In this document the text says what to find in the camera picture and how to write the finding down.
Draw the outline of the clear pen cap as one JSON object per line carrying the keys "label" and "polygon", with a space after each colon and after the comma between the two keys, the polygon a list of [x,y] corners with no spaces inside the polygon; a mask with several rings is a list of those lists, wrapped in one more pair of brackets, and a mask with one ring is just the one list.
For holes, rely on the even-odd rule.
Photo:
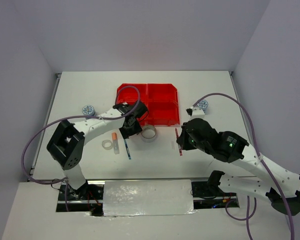
{"label": "clear pen cap", "polygon": [[171,148],[172,148],[173,150],[175,150],[175,149],[176,149],[176,144],[175,144],[175,142],[174,142],[174,141],[171,141]]}

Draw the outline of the red pen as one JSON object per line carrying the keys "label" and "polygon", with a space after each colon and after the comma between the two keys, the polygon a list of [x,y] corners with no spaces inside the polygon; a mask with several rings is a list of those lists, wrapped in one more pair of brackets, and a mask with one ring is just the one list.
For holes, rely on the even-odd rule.
{"label": "red pen", "polygon": [[174,131],[175,131],[176,143],[177,143],[179,155],[180,155],[180,156],[183,156],[183,153],[182,153],[182,147],[181,147],[181,145],[178,143],[178,139],[179,139],[178,129],[175,127],[175,128],[174,128]]}

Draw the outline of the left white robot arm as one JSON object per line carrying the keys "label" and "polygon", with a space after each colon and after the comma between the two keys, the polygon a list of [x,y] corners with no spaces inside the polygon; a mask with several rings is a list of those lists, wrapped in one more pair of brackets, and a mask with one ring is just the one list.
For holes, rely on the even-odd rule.
{"label": "left white robot arm", "polygon": [[119,130],[123,139],[142,131],[138,119],[148,113],[143,102],[133,105],[119,103],[95,118],[71,123],[62,120],[50,138],[46,149],[57,161],[68,180],[70,194],[81,200],[92,190],[81,170],[84,146],[91,140],[113,130]]}

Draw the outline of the large grey tape roll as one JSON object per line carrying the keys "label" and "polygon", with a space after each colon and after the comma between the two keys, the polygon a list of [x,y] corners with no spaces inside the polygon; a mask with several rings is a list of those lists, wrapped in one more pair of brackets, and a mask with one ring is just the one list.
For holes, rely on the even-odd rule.
{"label": "large grey tape roll", "polygon": [[154,142],[157,138],[157,129],[153,125],[145,125],[142,128],[140,137],[146,143]]}

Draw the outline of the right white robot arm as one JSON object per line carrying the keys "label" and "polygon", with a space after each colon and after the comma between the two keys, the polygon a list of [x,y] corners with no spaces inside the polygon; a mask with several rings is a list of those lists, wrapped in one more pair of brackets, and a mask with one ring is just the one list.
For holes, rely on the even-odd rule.
{"label": "right white robot arm", "polygon": [[291,172],[267,157],[257,155],[248,141],[232,131],[216,131],[210,124],[194,118],[181,126],[176,142],[184,151],[200,150],[214,159],[237,166],[255,176],[243,179],[213,170],[207,190],[213,196],[238,193],[270,203],[276,211],[292,216],[300,213],[300,174]]}

